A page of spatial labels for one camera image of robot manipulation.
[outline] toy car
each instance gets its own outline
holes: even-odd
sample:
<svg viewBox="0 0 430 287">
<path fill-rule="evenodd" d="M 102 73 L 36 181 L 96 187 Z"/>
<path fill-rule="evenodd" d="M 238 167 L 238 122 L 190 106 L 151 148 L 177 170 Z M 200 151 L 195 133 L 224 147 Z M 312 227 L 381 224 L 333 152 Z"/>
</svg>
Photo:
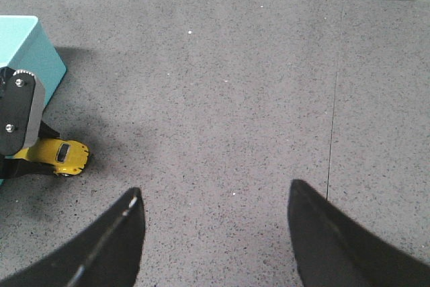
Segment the toy car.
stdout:
<svg viewBox="0 0 430 287">
<path fill-rule="evenodd" d="M 34 146 L 22 149 L 13 156 L 14 159 L 49 164 L 53 167 L 53 174 L 62 176 L 80 174 L 88 157 L 86 145 L 58 138 L 39 138 Z"/>
</svg>

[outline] light blue box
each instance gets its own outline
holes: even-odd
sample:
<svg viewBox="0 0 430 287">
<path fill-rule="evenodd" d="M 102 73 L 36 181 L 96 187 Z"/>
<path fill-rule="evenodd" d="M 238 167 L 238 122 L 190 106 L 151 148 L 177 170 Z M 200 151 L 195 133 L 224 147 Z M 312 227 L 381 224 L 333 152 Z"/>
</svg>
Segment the light blue box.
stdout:
<svg viewBox="0 0 430 287">
<path fill-rule="evenodd" d="M 0 15 L 1 67 L 33 72 L 45 87 L 45 106 L 66 73 L 65 64 L 35 16 Z"/>
</svg>

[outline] bolt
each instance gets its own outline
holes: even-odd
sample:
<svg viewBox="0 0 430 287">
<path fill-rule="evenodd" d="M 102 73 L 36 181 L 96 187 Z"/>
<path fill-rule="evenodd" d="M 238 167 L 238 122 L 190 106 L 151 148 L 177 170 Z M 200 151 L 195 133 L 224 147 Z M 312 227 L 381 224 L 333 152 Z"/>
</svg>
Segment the bolt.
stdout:
<svg viewBox="0 0 430 287">
<path fill-rule="evenodd" d="M 24 81 L 22 81 L 21 79 L 16 79 L 15 84 L 17 87 L 23 87 Z"/>
<path fill-rule="evenodd" d="M 7 132 L 10 133 L 10 132 L 13 132 L 15 130 L 15 126 L 13 124 L 7 124 L 5 129 Z"/>
</svg>

